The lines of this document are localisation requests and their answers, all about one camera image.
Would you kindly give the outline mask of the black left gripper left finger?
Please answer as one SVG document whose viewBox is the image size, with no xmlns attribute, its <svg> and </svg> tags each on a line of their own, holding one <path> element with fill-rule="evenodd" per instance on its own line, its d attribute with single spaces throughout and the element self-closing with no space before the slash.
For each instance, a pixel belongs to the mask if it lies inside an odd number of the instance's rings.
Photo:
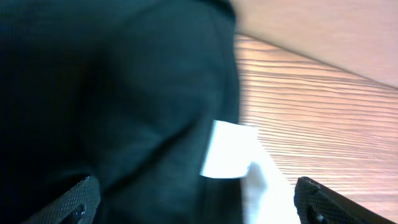
<svg viewBox="0 0 398 224">
<path fill-rule="evenodd" d="M 99 181 L 89 176 L 21 224 L 92 224 L 100 201 Z"/>
</svg>

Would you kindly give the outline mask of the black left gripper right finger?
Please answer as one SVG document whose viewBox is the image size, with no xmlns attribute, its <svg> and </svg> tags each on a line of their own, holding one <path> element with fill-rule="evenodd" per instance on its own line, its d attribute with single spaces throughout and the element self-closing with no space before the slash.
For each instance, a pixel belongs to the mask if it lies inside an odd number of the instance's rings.
<svg viewBox="0 0 398 224">
<path fill-rule="evenodd" d="M 298 178 L 294 205 L 302 224 L 395 224 L 309 177 Z"/>
</svg>

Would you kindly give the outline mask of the black t-shirt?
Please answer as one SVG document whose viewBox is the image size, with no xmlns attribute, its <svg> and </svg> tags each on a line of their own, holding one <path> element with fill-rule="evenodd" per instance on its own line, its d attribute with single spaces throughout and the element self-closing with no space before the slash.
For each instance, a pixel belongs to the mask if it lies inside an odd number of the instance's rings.
<svg viewBox="0 0 398 224">
<path fill-rule="evenodd" d="M 229 1 L 1 2 L 1 222 L 89 176 L 93 223 L 242 223 L 239 179 L 201 170 L 239 121 Z"/>
</svg>

